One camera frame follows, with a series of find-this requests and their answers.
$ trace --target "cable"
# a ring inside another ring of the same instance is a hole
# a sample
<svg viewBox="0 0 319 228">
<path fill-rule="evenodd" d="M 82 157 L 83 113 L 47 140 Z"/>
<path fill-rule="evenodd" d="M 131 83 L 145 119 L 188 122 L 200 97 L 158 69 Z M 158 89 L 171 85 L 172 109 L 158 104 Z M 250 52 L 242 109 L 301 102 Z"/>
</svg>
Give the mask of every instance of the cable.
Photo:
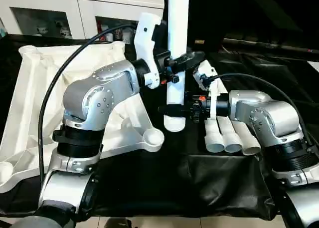
<svg viewBox="0 0 319 228">
<path fill-rule="evenodd" d="M 136 26 L 132 25 L 132 24 L 125 24 L 125 25 L 120 25 L 120 26 L 116 26 L 113 28 L 109 28 L 107 30 L 102 31 L 101 33 L 95 35 L 94 37 L 92 37 L 90 40 L 88 40 L 85 44 L 83 44 L 82 46 L 80 46 L 77 50 L 75 50 L 74 53 L 71 54 L 71 56 L 68 57 L 68 59 L 62 64 L 62 66 L 59 68 L 59 70 L 56 72 L 54 78 L 52 79 L 52 82 L 44 96 L 43 99 L 43 103 L 41 105 L 41 109 L 40 109 L 40 115 L 39 115 L 39 123 L 38 123 L 38 152 L 39 152 L 39 169 L 40 169 L 40 181 L 41 181 L 41 187 L 43 185 L 44 182 L 44 162 L 43 162 L 43 117 L 44 117 L 44 111 L 45 111 L 45 107 L 46 104 L 49 100 L 49 96 L 53 90 L 54 85 L 56 84 L 56 82 L 58 81 L 60 75 L 62 74 L 62 72 L 64 71 L 64 69 L 66 68 L 66 66 L 83 50 L 85 49 L 88 45 L 92 44 L 95 40 L 97 40 L 98 38 L 102 37 L 103 35 L 113 32 L 117 29 L 120 28 L 126 28 L 126 27 L 130 27 L 133 29 L 136 29 Z"/>
<path fill-rule="evenodd" d="M 272 84 L 272 83 L 270 83 L 270 82 L 268 82 L 268 81 L 266 81 L 266 80 L 264 80 L 262 78 L 259 78 L 259 77 L 256 77 L 256 76 L 253 76 L 253 75 L 250 75 L 250 74 L 245 74 L 245 73 L 225 73 L 225 74 L 209 77 L 205 81 L 205 85 L 206 84 L 210 84 L 212 81 L 214 81 L 214 80 L 216 80 L 218 78 L 222 79 L 222 78 L 225 78 L 225 77 L 248 77 L 248 78 L 252 78 L 252 79 L 255 79 L 255 80 L 259 81 L 259 82 L 262 82 L 262 83 L 270 86 L 271 88 L 273 88 L 274 90 L 279 92 L 290 103 L 290 105 L 292 105 L 292 107 L 296 110 L 296 112 L 298 114 L 298 117 L 299 117 L 300 126 L 302 128 L 303 133 L 304 133 L 305 139 L 306 139 L 306 141 L 307 141 L 309 146 L 312 145 L 312 142 L 310 140 L 309 134 L 308 134 L 307 129 L 306 129 L 306 125 L 304 123 L 303 118 L 301 117 L 301 114 L 300 114 L 298 108 L 296 107 L 295 103 L 291 100 L 291 98 L 286 93 L 284 93 L 281 89 L 279 89 L 274 84 Z"/>
<path fill-rule="evenodd" d="M 230 51 L 228 51 L 223 45 L 221 45 L 221 47 L 225 50 L 225 52 L 227 53 L 231 53 Z"/>
</svg>

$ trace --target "floor tile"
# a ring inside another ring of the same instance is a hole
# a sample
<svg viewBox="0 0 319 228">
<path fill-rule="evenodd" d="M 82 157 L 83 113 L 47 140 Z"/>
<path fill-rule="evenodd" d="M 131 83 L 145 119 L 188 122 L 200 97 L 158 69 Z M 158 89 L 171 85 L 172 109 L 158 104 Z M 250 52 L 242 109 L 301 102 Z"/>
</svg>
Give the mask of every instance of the floor tile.
<svg viewBox="0 0 319 228">
<path fill-rule="evenodd" d="M 21 219 L 21 218 L 6 218 L 6 217 L 0 217 L 0 220 L 1 220 L 1 221 L 7 222 L 7 223 L 10 223 L 10 224 L 16 223 L 19 219 Z"/>
<path fill-rule="evenodd" d="M 91 217 L 85 222 L 76 224 L 76 228 L 97 228 L 99 225 L 99 217 Z"/>
<path fill-rule="evenodd" d="M 276 216 L 272 221 L 264 221 L 258 218 L 234 218 L 234 217 L 205 217 L 201 218 L 202 228 L 284 228 L 285 224 L 281 216 Z"/>
<path fill-rule="evenodd" d="M 99 228 L 103 228 L 109 218 L 100 218 Z M 132 228 L 200 228 L 199 218 L 182 217 L 133 217 L 128 218 Z"/>
</svg>

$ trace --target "white plastic tray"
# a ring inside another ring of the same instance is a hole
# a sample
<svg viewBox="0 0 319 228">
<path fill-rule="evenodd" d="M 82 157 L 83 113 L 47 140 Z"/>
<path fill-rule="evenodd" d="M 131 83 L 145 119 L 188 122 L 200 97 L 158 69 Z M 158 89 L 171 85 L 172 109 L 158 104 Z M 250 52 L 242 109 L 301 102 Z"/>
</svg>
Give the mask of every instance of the white plastic tray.
<svg viewBox="0 0 319 228">
<path fill-rule="evenodd" d="M 62 97 L 66 87 L 104 65 L 125 59 L 124 46 L 122 42 L 88 46 L 60 77 L 43 121 L 45 170 L 56 147 L 52 133 L 61 125 Z M 0 193 L 11 190 L 22 179 L 39 175 L 37 127 L 40 107 L 57 69 L 77 48 L 24 46 L 19 49 L 22 63 L 0 145 Z M 163 133 L 152 126 L 137 94 L 118 104 L 111 113 L 101 159 L 137 149 L 156 152 L 163 141 Z"/>
</svg>

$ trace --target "black cloth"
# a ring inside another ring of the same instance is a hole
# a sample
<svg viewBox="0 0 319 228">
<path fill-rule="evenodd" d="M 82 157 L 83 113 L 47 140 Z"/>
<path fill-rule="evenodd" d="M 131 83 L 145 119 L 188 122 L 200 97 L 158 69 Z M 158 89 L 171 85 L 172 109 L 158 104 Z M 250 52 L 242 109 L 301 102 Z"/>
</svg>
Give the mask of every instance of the black cloth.
<svg viewBox="0 0 319 228">
<path fill-rule="evenodd" d="M 0 40 L 3 110 L 0 130 L 5 126 L 21 63 L 18 48 L 31 44 L 55 46 L 78 43 L 83 42 L 17 35 L 8 35 Z M 134 59 L 131 47 L 126 47 L 126 56 Z M 318 81 L 319 74 L 307 63 L 300 62 L 295 66 L 295 62 L 270 58 L 259 60 L 237 54 L 208 54 L 207 58 L 220 74 L 246 72 L 280 85 L 298 101 L 307 125 L 314 135 L 319 135 L 319 122 L 315 117 L 318 98 L 309 84 L 316 79 Z M 251 81 L 231 79 L 225 81 L 225 85 L 228 89 L 259 89 L 281 99 L 268 88 Z M 191 74 L 186 76 L 186 89 L 200 92 Z M 154 90 L 142 89 L 141 95 L 153 125 L 164 132 L 165 142 L 156 153 L 139 150 L 100 161 L 101 189 L 93 215 L 229 215 L 264 220 L 275 217 L 277 208 L 265 183 L 268 172 L 261 156 L 207 152 L 203 123 L 194 124 L 187 120 L 185 129 L 178 133 L 170 133 L 164 128 L 163 117 L 157 113 L 157 108 L 165 104 L 165 86 Z M 31 213 L 37 208 L 39 191 L 39 178 L 34 177 L 21 181 L 10 192 L 0 194 L 0 216 L 19 217 Z"/>
</svg>

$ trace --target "sticker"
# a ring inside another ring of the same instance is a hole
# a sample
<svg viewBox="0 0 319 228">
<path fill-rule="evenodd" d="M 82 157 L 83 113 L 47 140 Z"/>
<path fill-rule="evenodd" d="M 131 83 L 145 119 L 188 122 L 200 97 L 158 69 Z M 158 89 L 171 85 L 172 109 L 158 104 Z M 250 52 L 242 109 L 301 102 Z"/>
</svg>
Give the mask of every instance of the sticker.
<svg viewBox="0 0 319 228">
<path fill-rule="evenodd" d="M 195 44 L 204 44 L 204 43 L 205 43 L 205 40 L 198 40 L 198 39 L 195 40 Z"/>
</svg>

